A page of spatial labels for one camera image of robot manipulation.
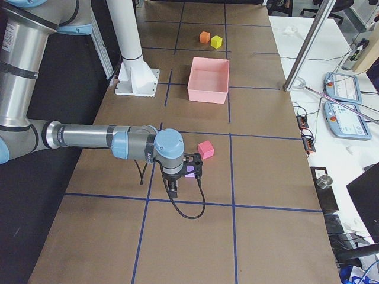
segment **cube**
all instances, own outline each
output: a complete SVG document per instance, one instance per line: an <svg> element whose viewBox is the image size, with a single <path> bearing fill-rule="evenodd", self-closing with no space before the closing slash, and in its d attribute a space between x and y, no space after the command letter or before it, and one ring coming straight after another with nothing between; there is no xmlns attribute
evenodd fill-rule
<svg viewBox="0 0 379 284"><path fill-rule="evenodd" d="M200 143L197 146L197 151L203 160L214 155L214 147L209 140Z"/></svg>
<svg viewBox="0 0 379 284"><path fill-rule="evenodd" d="M206 31L202 31L200 33L200 42L201 43L205 43L205 44L209 43L210 38L211 38L211 34L210 33L206 32Z"/></svg>
<svg viewBox="0 0 379 284"><path fill-rule="evenodd" d="M195 168L193 166L187 166L187 172L190 172L192 170L194 170ZM185 175L184 176L185 178L194 178L195 177L195 173L189 173L188 175Z"/></svg>
<svg viewBox="0 0 379 284"><path fill-rule="evenodd" d="M211 46L214 47L215 49L219 48L222 45L223 45L222 37L215 35L214 37L211 38Z"/></svg>

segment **white table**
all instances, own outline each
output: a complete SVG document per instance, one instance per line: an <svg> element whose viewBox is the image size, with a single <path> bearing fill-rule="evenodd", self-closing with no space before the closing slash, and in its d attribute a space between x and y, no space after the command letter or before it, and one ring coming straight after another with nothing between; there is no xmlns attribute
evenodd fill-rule
<svg viewBox="0 0 379 284"><path fill-rule="evenodd" d="M270 17L286 77L293 66L294 58L303 44L312 21L312 18ZM349 44L335 21L327 20L322 32L316 38L308 58L331 59L341 57L348 51ZM325 74L334 71L341 60L342 58L329 61L306 60L300 77L306 81L307 86L322 92ZM337 72L354 74L340 68ZM365 73L358 75L358 79L362 91L376 92ZM304 107L307 112L317 111L319 107L320 97L307 90L291 91L291 99ZM379 109L379 96L363 94L363 104ZM379 119L378 113L365 108L361 108L361 111ZM363 167L379 162L379 125L368 124L372 139L358 141L335 138L326 124L322 110L318 117L309 115L308 119L309 127L316 135L316 153L309 156L309 165L327 168L328 174L333 178L333 192L339 207L338 215L345 232L357 232L362 236L368 235L367 229L351 201L346 185L364 172Z"/></svg>

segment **pink cube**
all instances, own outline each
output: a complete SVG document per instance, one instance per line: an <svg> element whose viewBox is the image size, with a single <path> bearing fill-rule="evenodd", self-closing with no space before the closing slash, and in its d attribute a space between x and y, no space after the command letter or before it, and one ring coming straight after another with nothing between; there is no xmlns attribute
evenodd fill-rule
<svg viewBox="0 0 379 284"><path fill-rule="evenodd" d="M197 146L197 151L203 160L214 155L214 147L209 140L200 143Z"/></svg>
<svg viewBox="0 0 379 284"><path fill-rule="evenodd" d="M187 166L187 172L190 172L194 170L195 168L193 166ZM194 178L195 174L194 173L189 173L188 175L184 176L185 178Z"/></svg>

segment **blue and white control device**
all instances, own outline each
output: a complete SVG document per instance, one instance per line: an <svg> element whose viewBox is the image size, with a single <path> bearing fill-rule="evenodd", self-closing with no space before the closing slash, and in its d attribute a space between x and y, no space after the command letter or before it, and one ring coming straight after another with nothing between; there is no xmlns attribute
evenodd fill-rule
<svg viewBox="0 0 379 284"><path fill-rule="evenodd" d="M325 91L329 97L338 101L362 104L361 90L356 76L328 72L325 75Z"/></svg>
<svg viewBox="0 0 379 284"><path fill-rule="evenodd" d="M357 104L345 103L347 107L359 111ZM369 140L372 138L362 117L333 102L324 103L324 113L330 129L338 138Z"/></svg>

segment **pink bin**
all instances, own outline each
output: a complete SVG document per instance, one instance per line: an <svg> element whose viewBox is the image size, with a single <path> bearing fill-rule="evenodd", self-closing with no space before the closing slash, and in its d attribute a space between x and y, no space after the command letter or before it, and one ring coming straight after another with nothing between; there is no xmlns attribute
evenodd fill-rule
<svg viewBox="0 0 379 284"><path fill-rule="evenodd" d="M229 60L194 57L187 89L190 101L225 103L229 90Z"/></svg>

